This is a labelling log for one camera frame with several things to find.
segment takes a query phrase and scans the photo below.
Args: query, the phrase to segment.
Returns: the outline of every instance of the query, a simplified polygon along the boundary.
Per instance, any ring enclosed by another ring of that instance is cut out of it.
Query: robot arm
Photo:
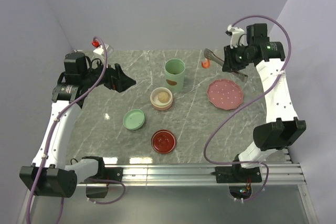
[[[103,51],[97,48],[94,53],[100,55]],[[32,188],[36,177],[39,168],[37,165],[41,163],[41,158],[44,156],[47,136],[56,116],[98,80],[103,68],[100,59],[98,59],[97,67],[93,68],[91,60],[83,52],[66,55],[64,66],[65,72],[60,75],[52,93],[51,116],[44,140],[32,164],[23,166],[20,170],[20,178],[29,189]],[[114,69],[110,65],[107,66],[99,85],[103,84],[108,89],[123,92],[136,84],[136,81],[123,73],[119,64],[116,63],[114,66]],[[78,183],[91,176],[96,178],[104,176],[102,157],[83,157],[74,165],[66,165],[65,162],[71,132],[81,112],[83,100],[71,106],[59,119],[51,138],[48,157],[39,177],[35,195],[71,197]]]
[[[223,72],[233,73],[242,81],[246,80],[247,76],[240,70],[253,63],[260,75],[264,92],[273,85],[277,76],[281,75],[275,87],[265,95],[266,123],[255,127],[254,141],[234,160],[261,162],[276,150],[292,145],[306,130],[306,122],[298,119],[290,99],[286,74],[281,71],[285,60],[282,44],[269,41],[266,24],[253,24],[247,26],[246,30],[245,33],[241,28],[228,26],[226,33],[231,36],[231,42],[224,47],[224,61],[209,49],[204,50],[204,56],[220,64]],[[240,42],[243,35],[247,37],[247,46]],[[240,166],[254,168],[258,164]]]

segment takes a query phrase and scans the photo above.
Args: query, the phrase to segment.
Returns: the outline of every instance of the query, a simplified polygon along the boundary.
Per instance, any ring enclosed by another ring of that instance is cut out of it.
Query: gray marble tabletop
[[[214,53],[223,56],[223,51]],[[157,111],[151,106],[150,94],[164,86],[164,64],[172,58],[180,58],[186,64],[184,89],[174,94],[169,110]],[[137,84],[123,93],[101,86],[88,95],[70,138],[67,162],[73,157],[93,155],[118,164],[205,163],[206,140],[232,113],[209,102],[206,94],[209,84],[223,78],[235,81],[244,93],[244,102],[263,89],[253,66],[243,71],[249,79],[242,83],[232,74],[223,73],[214,62],[210,68],[203,69],[203,59],[202,50],[114,51],[109,63],[119,63]],[[145,124],[136,131],[129,131],[122,124],[124,115],[132,109],[141,109],[145,114]],[[254,127],[263,124],[265,118],[266,106],[262,99],[224,125],[210,143],[208,156],[214,161],[232,161],[253,141]],[[155,152],[151,145],[153,133],[161,129],[172,131],[177,138],[175,150],[165,155]],[[278,151],[268,160],[284,162],[285,158]]]

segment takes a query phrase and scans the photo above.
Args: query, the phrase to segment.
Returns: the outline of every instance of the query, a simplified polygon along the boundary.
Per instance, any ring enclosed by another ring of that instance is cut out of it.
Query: green plate
[[[141,110],[131,110],[129,111],[122,121],[126,129],[135,131],[144,124],[145,114]]]

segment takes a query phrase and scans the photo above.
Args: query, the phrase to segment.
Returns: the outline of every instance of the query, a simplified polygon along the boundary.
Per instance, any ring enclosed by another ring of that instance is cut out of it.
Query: green mug
[[[180,59],[171,59],[164,65],[165,87],[171,92],[183,89],[185,63]]]

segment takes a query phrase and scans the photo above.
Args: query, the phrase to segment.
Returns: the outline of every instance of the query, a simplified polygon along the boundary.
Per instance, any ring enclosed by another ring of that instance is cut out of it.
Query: scalloped plate
[[[231,80],[221,79],[212,82],[207,90],[209,101],[217,108],[233,110],[243,103],[244,94]]]

